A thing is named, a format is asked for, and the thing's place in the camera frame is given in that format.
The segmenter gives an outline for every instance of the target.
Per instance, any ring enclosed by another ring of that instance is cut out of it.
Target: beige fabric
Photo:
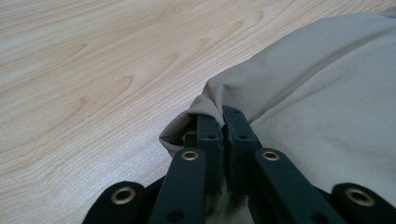
[[[196,114],[223,125],[233,106],[313,185],[353,182],[396,205],[396,12],[384,15],[314,22],[211,78],[161,142],[173,154]]]

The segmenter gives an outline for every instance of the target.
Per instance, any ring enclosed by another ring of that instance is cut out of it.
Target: wooden table
[[[80,223],[148,185],[205,82],[321,18],[394,1],[1,1],[0,223]]]

